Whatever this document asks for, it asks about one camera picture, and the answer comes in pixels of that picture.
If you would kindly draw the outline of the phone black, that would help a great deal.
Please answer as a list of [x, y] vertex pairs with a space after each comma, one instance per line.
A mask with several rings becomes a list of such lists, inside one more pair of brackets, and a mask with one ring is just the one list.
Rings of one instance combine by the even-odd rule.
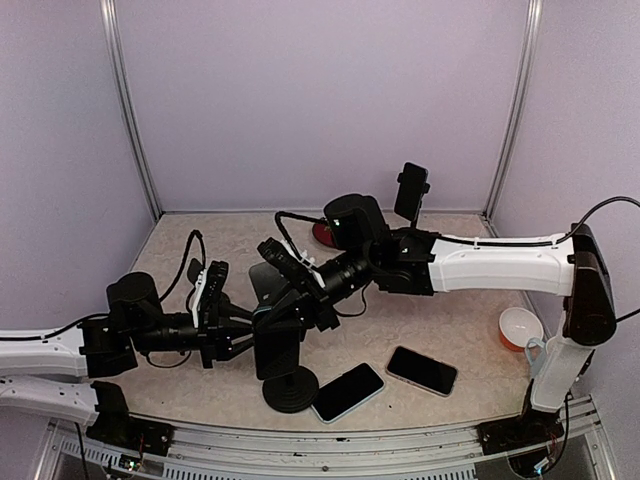
[[398, 174], [399, 184], [394, 204], [394, 212], [413, 222], [417, 219], [423, 196], [429, 192], [428, 170], [419, 165], [406, 162]]

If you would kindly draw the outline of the black pole stand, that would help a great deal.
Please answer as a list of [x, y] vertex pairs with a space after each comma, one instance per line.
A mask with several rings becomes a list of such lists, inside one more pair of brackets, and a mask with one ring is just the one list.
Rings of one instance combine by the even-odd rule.
[[320, 386], [317, 376], [300, 366], [293, 373], [265, 380], [262, 394], [266, 404], [284, 413], [299, 413], [309, 408], [316, 399]]

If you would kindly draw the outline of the black pole stand clamp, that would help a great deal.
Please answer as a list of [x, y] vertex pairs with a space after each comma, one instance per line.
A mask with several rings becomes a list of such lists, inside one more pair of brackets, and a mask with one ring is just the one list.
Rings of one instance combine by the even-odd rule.
[[419, 176], [414, 178], [409, 173], [400, 173], [397, 181], [399, 188], [394, 204], [394, 212], [408, 220], [410, 227], [415, 229], [418, 224], [423, 197], [429, 193], [431, 185], [427, 182], [426, 177]]

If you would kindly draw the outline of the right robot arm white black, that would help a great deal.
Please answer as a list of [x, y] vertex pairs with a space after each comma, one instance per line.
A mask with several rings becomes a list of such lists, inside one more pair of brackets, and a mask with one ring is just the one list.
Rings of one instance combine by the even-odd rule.
[[430, 296], [458, 290], [523, 290], [564, 299], [559, 330], [532, 376], [511, 433], [535, 442], [551, 424], [593, 352], [620, 323], [609, 273], [585, 221], [569, 232], [536, 239], [442, 235], [415, 224], [391, 229], [375, 198], [347, 194], [324, 209], [339, 255], [323, 265], [304, 258], [289, 237], [259, 245], [266, 276], [250, 272], [260, 306], [254, 314], [254, 357], [266, 403], [282, 413], [310, 407], [316, 375], [299, 363], [311, 328], [333, 329], [335, 305], [375, 284], [392, 294]]

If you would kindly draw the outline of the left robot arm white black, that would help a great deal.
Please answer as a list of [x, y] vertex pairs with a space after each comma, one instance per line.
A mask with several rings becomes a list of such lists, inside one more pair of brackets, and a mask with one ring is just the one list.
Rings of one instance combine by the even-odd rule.
[[154, 279], [134, 272], [108, 286], [106, 313], [51, 332], [2, 331], [2, 406], [82, 427], [100, 418], [115, 442], [133, 443], [139, 421], [110, 378], [137, 368], [140, 355], [197, 352], [210, 368], [251, 347], [251, 313], [229, 300], [223, 283], [197, 281], [197, 305], [166, 313]]

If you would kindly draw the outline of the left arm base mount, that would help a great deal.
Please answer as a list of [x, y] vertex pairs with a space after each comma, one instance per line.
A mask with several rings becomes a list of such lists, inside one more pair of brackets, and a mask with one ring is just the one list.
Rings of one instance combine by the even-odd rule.
[[174, 436], [171, 424], [132, 416], [121, 388], [113, 383], [91, 384], [97, 397], [97, 419], [86, 428], [89, 438], [103, 443], [166, 457]]

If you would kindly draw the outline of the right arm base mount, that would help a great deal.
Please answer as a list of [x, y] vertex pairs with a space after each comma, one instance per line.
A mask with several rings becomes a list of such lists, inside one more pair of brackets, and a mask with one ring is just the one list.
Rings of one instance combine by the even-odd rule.
[[560, 438], [565, 429], [560, 413], [535, 410], [528, 399], [522, 411], [515, 416], [480, 423], [477, 427], [484, 455], [517, 450]]

